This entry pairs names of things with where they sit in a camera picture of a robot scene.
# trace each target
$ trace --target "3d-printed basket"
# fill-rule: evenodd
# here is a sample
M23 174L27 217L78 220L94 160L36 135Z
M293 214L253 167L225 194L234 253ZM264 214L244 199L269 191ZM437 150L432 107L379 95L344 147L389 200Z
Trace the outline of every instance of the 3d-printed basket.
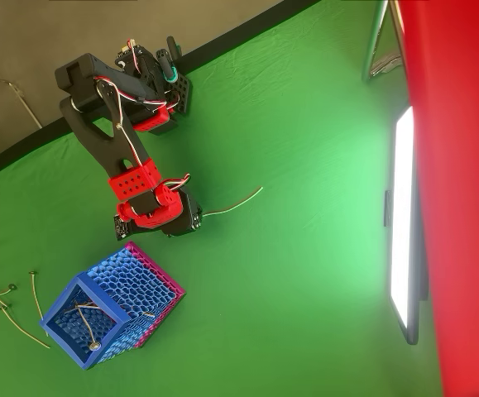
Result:
M133 242L76 275L40 325L81 366L140 347L185 291Z

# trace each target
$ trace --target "red fabric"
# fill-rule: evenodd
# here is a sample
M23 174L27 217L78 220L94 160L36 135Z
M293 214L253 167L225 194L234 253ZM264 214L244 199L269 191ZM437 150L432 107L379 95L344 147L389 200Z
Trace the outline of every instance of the red fabric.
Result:
M446 396L479 396L479 2L401 1Z

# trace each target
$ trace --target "red 3d-printed part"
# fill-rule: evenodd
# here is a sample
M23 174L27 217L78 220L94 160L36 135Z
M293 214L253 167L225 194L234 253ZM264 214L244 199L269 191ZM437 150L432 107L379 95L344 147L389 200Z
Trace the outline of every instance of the red 3d-printed part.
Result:
M177 192L161 184L155 189L155 195L160 207L152 213L139 215L129 202L125 202L117 205L117 214L124 222L134 219L138 226L152 229L172 221L182 213L182 201Z
M154 189L160 183L160 172L152 159L138 167L108 180L116 197L120 201L128 200L147 190Z
M139 122L132 126L136 131L145 132L149 131L154 127L158 127L160 124L164 124L170 120L170 113L167 110L166 106L162 106L156 110L156 115L149 117L143 122Z

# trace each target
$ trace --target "floor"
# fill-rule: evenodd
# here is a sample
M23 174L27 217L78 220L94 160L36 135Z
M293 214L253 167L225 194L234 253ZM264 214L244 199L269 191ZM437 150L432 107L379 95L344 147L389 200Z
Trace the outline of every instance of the floor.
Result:
M277 4L278 0L149 0L0 2L0 79L12 81L46 125L60 117L56 68L90 52L114 66L128 37L148 50L166 48L174 36L189 52ZM37 125L0 84L0 152Z
M312 6L190 74L189 115L141 135L206 210L264 190L187 236L133 238L187 291L140 350L82 371L36 325L30 270L46 311L122 245L101 167L68 135L0 172L0 288L18 285L12 316L52 345L0 312L0 395L441 395L430 302L412 347L388 300L382 199L407 92L402 69L360 79L373 9Z

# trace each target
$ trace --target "robotic arm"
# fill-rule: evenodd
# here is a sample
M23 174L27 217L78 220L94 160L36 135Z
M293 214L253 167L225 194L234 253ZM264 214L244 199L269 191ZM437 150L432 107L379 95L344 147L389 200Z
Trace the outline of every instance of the robotic arm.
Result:
M176 45L173 50L178 54ZM162 180L135 133L173 122L175 109L186 112L189 81L177 72L166 50L157 51L157 57L129 41L115 61L122 71L85 54L55 72L59 87L70 94L60 110L79 142L107 172L119 200L114 218L118 240L157 229L178 236L198 229L202 221L202 208L184 186L189 175ZM112 136L86 117L100 108L107 109Z

